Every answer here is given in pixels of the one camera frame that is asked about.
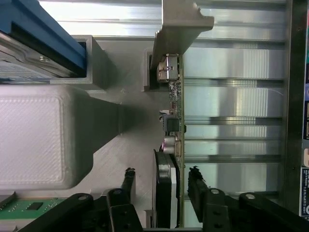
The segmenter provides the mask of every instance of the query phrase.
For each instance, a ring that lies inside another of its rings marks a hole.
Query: metal bracket
[[[162,0],[162,28],[155,34],[151,70],[166,54],[182,55],[196,37],[213,28],[214,18],[203,16],[191,0]]]

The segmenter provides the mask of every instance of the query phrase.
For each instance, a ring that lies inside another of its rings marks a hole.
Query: metal frame
[[[287,63],[283,101],[283,143],[280,170],[281,204],[298,214],[302,165],[307,1],[288,0]]]
[[[166,54],[183,55],[213,24],[214,17],[203,16],[191,0],[162,0],[162,28],[155,34],[150,69],[156,70]]]

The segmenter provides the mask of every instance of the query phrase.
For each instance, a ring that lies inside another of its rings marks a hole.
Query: gray metal panel
[[[184,86],[185,116],[280,117],[281,88]]]
[[[284,78],[283,50],[192,47],[183,60],[188,78]]]
[[[208,185],[226,192],[278,191],[285,9],[277,19],[267,9],[224,9],[229,23],[201,35],[222,40],[201,40],[183,56],[185,181],[196,165]],[[185,226],[198,225],[191,207],[185,202]]]
[[[186,140],[277,140],[280,126],[187,125]]]
[[[185,157],[278,155],[279,150],[278,140],[186,140],[184,144]]]
[[[143,1],[95,3],[85,1],[57,2],[40,1],[70,34],[91,34],[94,36],[154,37],[161,28],[160,1],[147,4]],[[201,1],[201,12],[215,17],[213,30],[202,33],[199,38],[206,39],[245,39],[245,40],[284,40],[285,15],[283,11],[270,8],[261,11],[249,5],[242,9],[245,1],[232,4],[218,1]]]

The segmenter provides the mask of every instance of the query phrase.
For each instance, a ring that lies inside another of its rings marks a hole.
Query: textured plastic surface
[[[0,189],[68,189],[92,169],[93,98],[69,86],[0,86]]]

